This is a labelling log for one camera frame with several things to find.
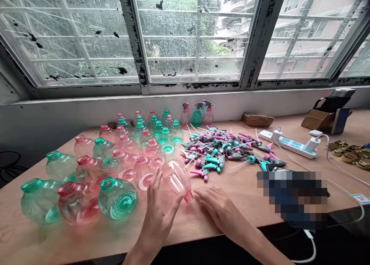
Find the power strip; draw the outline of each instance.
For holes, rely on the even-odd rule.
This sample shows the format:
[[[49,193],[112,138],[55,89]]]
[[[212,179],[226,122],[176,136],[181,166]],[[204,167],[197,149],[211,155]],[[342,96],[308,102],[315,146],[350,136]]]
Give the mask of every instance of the power strip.
[[[288,150],[290,150],[294,153],[297,153],[299,155],[302,155],[302,156],[304,156],[308,159],[314,159],[314,158],[317,157],[317,155],[316,155],[317,149],[314,149],[314,151],[309,151],[309,150],[304,148],[305,144],[301,144],[301,143],[298,143],[296,141],[293,141],[293,140],[290,140],[286,137],[281,136],[282,132],[275,131],[274,133],[275,134],[278,133],[277,135],[274,135],[274,136],[276,136],[276,138],[279,137],[276,140],[279,142],[279,145],[282,148],[286,148],[286,149],[288,149]],[[258,137],[276,144],[275,139],[273,139],[272,133],[270,131],[262,130],[259,133]]]

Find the pink spray bottle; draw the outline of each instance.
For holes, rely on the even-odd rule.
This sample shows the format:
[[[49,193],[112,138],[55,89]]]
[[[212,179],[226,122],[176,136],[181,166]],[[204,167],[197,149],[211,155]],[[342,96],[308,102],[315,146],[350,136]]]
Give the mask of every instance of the pink spray bottle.
[[[203,115],[203,123],[204,125],[213,125],[212,106],[215,106],[215,105],[212,104],[212,102],[209,102],[205,99],[203,99],[203,102],[205,102],[207,106],[207,111]]]
[[[180,124],[182,127],[186,127],[186,125],[190,125],[190,113],[189,113],[189,103],[184,103],[182,105],[182,115],[180,119]]]

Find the smartphone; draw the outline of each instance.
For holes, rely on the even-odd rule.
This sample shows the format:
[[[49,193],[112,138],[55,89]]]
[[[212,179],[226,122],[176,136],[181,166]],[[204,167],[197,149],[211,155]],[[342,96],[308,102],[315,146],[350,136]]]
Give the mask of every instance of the smartphone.
[[[332,135],[343,133],[349,113],[350,113],[349,108],[337,109],[334,118],[334,124],[333,127],[331,128]]]

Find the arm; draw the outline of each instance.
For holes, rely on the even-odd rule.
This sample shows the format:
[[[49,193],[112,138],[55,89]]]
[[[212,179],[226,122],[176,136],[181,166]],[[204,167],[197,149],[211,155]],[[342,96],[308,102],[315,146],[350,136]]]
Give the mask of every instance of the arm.
[[[122,265],[149,265],[167,240],[182,196],[176,198],[171,209],[165,214],[159,194],[161,178],[162,172],[158,169],[148,188],[148,207],[140,236],[127,253]]]
[[[292,264],[262,232],[253,227],[221,188],[194,191],[216,226],[232,241],[264,265]]]

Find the wooden table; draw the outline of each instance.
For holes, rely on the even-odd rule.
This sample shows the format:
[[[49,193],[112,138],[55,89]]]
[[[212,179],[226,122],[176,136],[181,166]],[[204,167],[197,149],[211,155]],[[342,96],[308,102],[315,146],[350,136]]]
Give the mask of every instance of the wooden table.
[[[303,117],[303,115],[278,117],[271,127],[281,126],[285,136],[305,143],[311,136],[308,134],[308,129],[300,126]],[[368,143],[370,137],[369,117],[370,111],[355,111],[347,121],[345,133],[333,137],[332,141],[347,139],[349,144]],[[232,127],[233,133],[241,131],[255,136],[254,131],[239,122],[218,122],[215,124],[219,129],[227,129],[228,132]],[[98,130],[89,129],[82,134],[94,139],[98,136]],[[361,193],[370,197],[369,187],[355,181],[327,162],[326,152],[323,149],[324,142],[326,142],[325,139],[318,146],[318,158],[315,160],[309,160],[290,151],[286,152],[311,170],[322,172],[323,178],[331,179],[350,193]],[[58,150],[62,153],[73,154],[73,148],[74,139]],[[288,162],[287,168],[302,170],[298,165],[290,162],[277,146],[274,146],[273,149],[276,156]],[[176,150],[174,157],[180,157],[178,150]],[[343,169],[366,182],[370,182],[370,172],[343,163],[332,155],[330,158]],[[192,187],[213,184],[222,187],[247,220],[256,227],[282,222],[281,218],[272,213],[268,198],[262,197],[261,189],[257,188],[256,173],[260,170],[259,165],[244,164],[237,169],[230,169],[239,162],[241,161],[227,160],[220,175],[216,172],[210,173],[207,184],[202,178],[192,175]],[[61,222],[49,226],[39,226],[22,215],[20,186],[31,178],[48,179],[45,165],[46,158],[0,190],[0,263],[4,265],[64,264],[127,252],[137,240],[141,230],[146,211],[146,194],[139,193],[137,208],[125,221],[111,222],[102,218],[97,225],[83,228],[71,228]],[[194,169],[194,163],[188,168]],[[357,206],[354,199],[335,186],[328,184],[328,189],[331,193],[331,197],[328,199],[328,212]],[[196,200],[189,204],[182,201],[166,244],[199,240],[219,234],[221,234],[220,231],[211,223],[208,215],[200,209]]]

